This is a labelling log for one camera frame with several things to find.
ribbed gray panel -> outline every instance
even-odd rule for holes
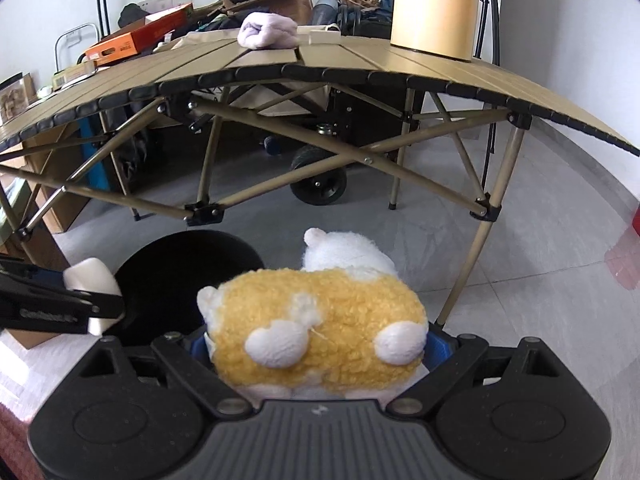
[[[375,402],[267,402],[254,418],[217,425],[167,480],[472,480],[420,424]]]

rolled towel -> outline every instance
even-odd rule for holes
[[[298,46],[298,24],[291,18],[266,12],[249,14],[238,34],[240,46],[259,48],[296,48]]]

yellow cylinder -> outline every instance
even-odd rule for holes
[[[395,0],[391,44],[471,60],[479,0]]]

yellow and white plush toy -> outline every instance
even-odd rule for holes
[[[428,322],[393,262],[355,233],[309,229],[302,270],[258,270],[197,297],[227,384],[264,399],[377,399],[428,372]]]

black wheel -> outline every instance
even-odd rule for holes
[[[291,169],[296,170],[319,162],[332,156],[315,146],[305,146],[296,152],[291,163]],[[347,189],[347,171],[344,168],[327,171],[326,173],[306,178],[291,184],[293,194],[302,202],[311,205],[328,205],[338,200]]]

